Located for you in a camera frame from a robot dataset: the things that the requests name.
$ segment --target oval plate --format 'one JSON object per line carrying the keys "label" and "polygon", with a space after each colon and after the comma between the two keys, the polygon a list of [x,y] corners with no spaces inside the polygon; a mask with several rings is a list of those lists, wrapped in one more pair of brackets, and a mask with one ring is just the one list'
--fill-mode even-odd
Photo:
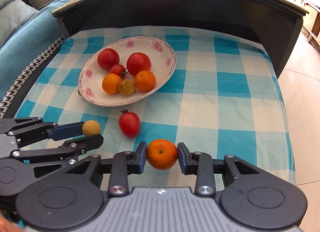
{"label": "oval plate", "polygon": [[[129,56],[141,52],[149,56],[152,67],[151,71],[156,76],[156,85],[149,92],[141,92],[136,89],[131,96],[121,93],[109,95],[101,87],[103,78],[108,71],[101,69],[97,63],[99,53],[106,49],[116,50],[120,56],[120,64],[126,67]],[[96,52],[84,65],[79,76],[79,94],[88,102],[102,107],[118,107],[128,105],[160,89],[171,77],[176,67],[176,54],[173,48],[164,40],[150,36],[133,36],[113,42]],[[123,79],[132,79],[131,75]]]}

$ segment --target metal bolt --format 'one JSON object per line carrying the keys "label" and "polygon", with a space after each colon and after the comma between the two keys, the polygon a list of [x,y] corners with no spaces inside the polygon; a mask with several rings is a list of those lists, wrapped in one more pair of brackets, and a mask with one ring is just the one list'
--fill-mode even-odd
{"label": "metal bolt", "polygon": [[164,194],[164,193],[166,193],[167,191],[166,190],[164,190],[164,189],[160,189],[160,190],[157,190],[157,193],[159,193],[159,194]]}
{"label": "metal bolt", "polygon": [[210,186],[201,186],[198,188],[198,191],[201,193],[201,194],[210,194],[213,192],[213,188],[210,187]]}
{"label": "metal bolt", "polygon": [[70,160],[69,160],[69,163],[70,163],[70,164],[74,164],[74,163],[76,163],[76,162],[77,162],[77,161],[74,160],[74,159],[70,159]]}
{"label": "metal bolt", "polygon": [[113,194],[122,194],[125,192],[125,187],[121,186],[121,185],[116,185],[116,186],[112,186],[110,191]]}
{"label": "metal bolt", "polygon": [[17,156],[20,155],[20,152],[19,152],[19,151],[14,151],[14,152],[12,153],[12,155],[17,157]]}

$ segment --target checkered tablecloth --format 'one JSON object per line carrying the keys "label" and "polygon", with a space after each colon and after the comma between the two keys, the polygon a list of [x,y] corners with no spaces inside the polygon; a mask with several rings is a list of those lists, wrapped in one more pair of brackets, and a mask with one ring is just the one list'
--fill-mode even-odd
{"label": "checkered tablecloth", "polygon": [[[177,66],[170,80],[153,95],[120,108],[94,106],[81,98],[78,77],[87,60],[102,47],[137,35],[154,36],[173,47]],[[118,127],[124,108],[141,119],[135,139],[125,138]],[[222,33],[174,27],[81,31],[63,43],[16,116],[41,116],[58,124],[94,119],[104,137],[94,153],[103,158],[135,150],[140,141],[162,138],[184,142],[190,151],[213,158],[233,154],[295,182],[284,103],[270,59],[262,45]],[[61,143],[46,140],[27,149]],[[144,173],[129,176],[129,182],[131,186],[194,187],[195,177],[182,175],[178,163],[167,171],[146,164]],[[219,177],[217,187],[221,189]]]}

